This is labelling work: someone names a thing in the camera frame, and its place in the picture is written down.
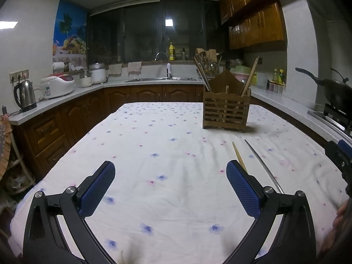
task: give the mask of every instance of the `wall socket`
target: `wall socket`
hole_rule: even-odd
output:
[[[21,71],[16,71],[16,72],[10,73],[10,83],[12,83],[12,77],[13,77],[13,82],[14,83],[16,81],[18,81],[18,76],[20,76],[20,81],[24,80],[24,79],[28,79],[29,78],[29,70],[25,69],[25,70],[21,70]]]

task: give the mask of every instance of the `wok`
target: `wok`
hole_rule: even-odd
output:
[[[338,110],[351,115],[352,109],[352,87],[346,84],[348,78],[343,78],[343,81],[337,81],[332,79],[318,79],[311,72],[305,70],[303,68],[296,68],[296,71],[304,73],[308,75],[311,79],[315,81],[316,84],[324,87],[324,94],[326,99],[330,102],[330,104]]]

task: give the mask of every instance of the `metal pivot bolt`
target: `metal pivot bolt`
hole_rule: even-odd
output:
[[[274,192],[274,189],[272,187],[265,187],[264,188],[264,191],[267,193],[267,194],[272,194]]]
[[[34,195],[36,198],[41,197],[43,195],[42,191],[37,191],[36,194]]]
[[[306,194],[304,193],[304,191],[301,191],[301,190],[297,191],[297,194],[298,194],[300,197],[305,197],[305,196],[306,196]]]
[[[75,187],[68,187],[67,189],[66,189],[66,192],[68,193],[68,194],[71,194],[71,193],[73,193],[75,191]]]

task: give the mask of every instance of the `electric kettle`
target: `electric kettle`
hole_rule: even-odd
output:
[[[20,101],[18,101],[18,89],[20,90]],[[17,105],[22,109],[22,112],[26,112],[37,107],[33,85],[29,80],[18,83],[13,89],[13,96],[15,97]]]

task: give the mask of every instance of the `countertop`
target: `countertop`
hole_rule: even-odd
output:
[[[203,80],[197,81],[141,81],[141,82],[125,82],[125,81],[108,81],[103,84],[96,84],[87,88],[75,88],[75,90],[66,95],[55,99],[45,100],[37,103],[37,108],[32,109],[25,113],[20,113],[17,115],[10,116],[9,121],[11,125],[21,125],[27,120],[51,109],[56,106],[61,105],[67,101],[70,101],[74,98],[80,97],[84,94],[96,91],[101,88],[116,87],[116,86],[132,86],[132,85],[155,85],[155,84],[204,84]],[[300,104],[292,99],[289,99],[282,94],[277,94],[270,92],[268,90],[263,90],[257,88],[256,86],[251,86],[252,96],[258,98],[261,101],[264,101],[267,104],[274,106],[275,108],[283,111],[286,114],[289,114],[296,120],[300,121],[314,132],[319,134],[327,141],[338,142],[342,137],[335,132],[333,129],[327,125],[321,123],[319,120],[316,120],[312,116],[308,115],[308,107]]]

